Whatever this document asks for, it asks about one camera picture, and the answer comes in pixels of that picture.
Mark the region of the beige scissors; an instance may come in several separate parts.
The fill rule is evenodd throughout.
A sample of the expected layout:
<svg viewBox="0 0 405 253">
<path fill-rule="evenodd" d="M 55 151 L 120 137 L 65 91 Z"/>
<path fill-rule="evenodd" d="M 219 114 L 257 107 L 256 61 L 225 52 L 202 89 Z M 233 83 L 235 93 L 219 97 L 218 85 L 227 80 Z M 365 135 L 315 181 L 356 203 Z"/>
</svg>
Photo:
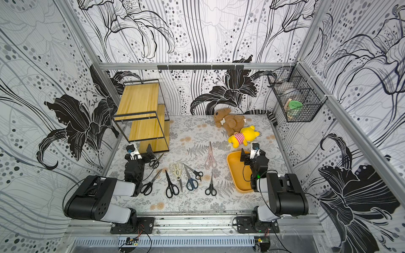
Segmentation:
<svg viewBox="0 0 405 253">
<path fill-rule="evenodd" d="M 183 169 L 182 162 L 178 161 L 175 163 L 171 163 L 169 168 L 170 168 L 171 172 L 174 174 L 174 176 L 176 177 L 176 180 L 179 182 L 181 192 L 183 192 L 182 181 L 181 181 L 181 175 L 182 175 L 182 169 Z"/>
</svg>

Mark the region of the pink scissors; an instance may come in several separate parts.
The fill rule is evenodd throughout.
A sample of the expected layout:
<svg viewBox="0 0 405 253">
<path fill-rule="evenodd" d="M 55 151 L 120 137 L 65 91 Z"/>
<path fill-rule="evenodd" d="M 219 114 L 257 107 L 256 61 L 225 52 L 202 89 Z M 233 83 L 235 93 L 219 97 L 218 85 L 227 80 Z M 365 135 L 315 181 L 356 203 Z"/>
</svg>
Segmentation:
<svg viewBox="0 0 405 253">
<path fill-rule="evenodd" d="M 205 161 L 205 168 L 208 170 L 209 168 L 216 168 L 216 167 L 217 167 L 217 162 L 214 158 L 212 143 L 209 142 L 208 155 L 207 155 L 207 159 Z"/>
</svg>

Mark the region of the blue handled scissors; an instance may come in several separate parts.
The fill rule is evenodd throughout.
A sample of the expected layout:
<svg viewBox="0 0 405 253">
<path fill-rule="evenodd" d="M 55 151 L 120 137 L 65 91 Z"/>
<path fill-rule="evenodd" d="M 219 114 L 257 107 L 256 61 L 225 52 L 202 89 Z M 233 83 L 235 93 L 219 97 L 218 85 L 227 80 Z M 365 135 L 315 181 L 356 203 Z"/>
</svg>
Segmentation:
<svg viewBox="0 0 405 253">
<path fill-rule="evenodd" d="M 186 182 L 186 188 L 189 191 L 196 190 L 198 188 L 198 182 L 196 179 L 193 179 L 189 173 L 189 168 L 184 164 L 185 172 L 187 175 L 187 182 Z"/>
</svg>

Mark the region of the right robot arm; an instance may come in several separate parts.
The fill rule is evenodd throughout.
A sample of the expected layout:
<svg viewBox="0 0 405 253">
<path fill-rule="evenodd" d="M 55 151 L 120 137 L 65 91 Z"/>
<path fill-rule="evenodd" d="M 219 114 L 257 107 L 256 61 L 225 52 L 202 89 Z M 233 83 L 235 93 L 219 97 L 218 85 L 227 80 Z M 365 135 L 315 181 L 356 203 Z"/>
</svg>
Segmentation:
<svg viewBox="0 0 405 253">
<path fill-rule="evenodd" d="M 269 168 L 270 160 L 265 151 L 253 143 L 250 153 L 241 150 L 240 161 L 251 169 L 250 187 L 268 200 L 254 208 L 253 222 L 273 222 L 285 216 L 305 216 L 309 212 L 308 200 L 302 190 L 296 174 L 279 174 Z"/>
</svg>

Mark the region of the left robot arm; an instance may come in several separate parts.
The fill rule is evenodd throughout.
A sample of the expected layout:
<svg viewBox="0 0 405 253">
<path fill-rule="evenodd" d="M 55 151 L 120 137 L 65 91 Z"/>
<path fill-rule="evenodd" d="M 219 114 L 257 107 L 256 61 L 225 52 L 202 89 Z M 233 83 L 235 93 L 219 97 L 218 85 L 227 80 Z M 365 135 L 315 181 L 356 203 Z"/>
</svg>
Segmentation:
<svg viewBox="0 0 405 253">
<path fill-rule="evenodd" d="M 136 197 L 143 187 L 144 167 L 156 156 L 151 145 L 141 154 L 135 146 L 126 147 L 124 179 L 88 176 L 63 207 L 67 217 L 135 226 L 137 214 L 132 208 L 117 206 L 113 197 Z"/>
</svg>

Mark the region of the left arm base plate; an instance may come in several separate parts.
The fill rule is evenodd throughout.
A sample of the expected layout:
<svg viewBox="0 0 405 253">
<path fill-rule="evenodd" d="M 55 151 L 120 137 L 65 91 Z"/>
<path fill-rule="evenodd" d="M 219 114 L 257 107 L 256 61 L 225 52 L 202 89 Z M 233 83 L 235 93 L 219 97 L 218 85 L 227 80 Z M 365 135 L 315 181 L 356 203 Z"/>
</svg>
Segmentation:
<svg viewBox="0 0 405 253">
<path fill-rule="evenodd" d="M 134 224 L 131 220 L 127 223 L 113 223 L 110 233 L 113 235 L 151 234 L 155 225 L 155 217 L 138 217 Z"/>
</svg>

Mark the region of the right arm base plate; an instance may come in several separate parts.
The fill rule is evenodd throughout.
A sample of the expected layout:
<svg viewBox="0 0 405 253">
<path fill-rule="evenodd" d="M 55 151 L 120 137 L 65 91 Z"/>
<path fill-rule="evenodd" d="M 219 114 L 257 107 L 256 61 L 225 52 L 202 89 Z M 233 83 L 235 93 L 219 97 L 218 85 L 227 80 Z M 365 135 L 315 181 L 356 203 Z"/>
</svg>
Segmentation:
<svg viewBox="0 0 405 253">
<path fill-rule="evenodd" d="M 253 221 L 251 217 L 238 216 L 233 219 L 232 225 L 236 227 L 238 233 L 240 234 L 279 233 L 277 221 Z"/>
</svg>

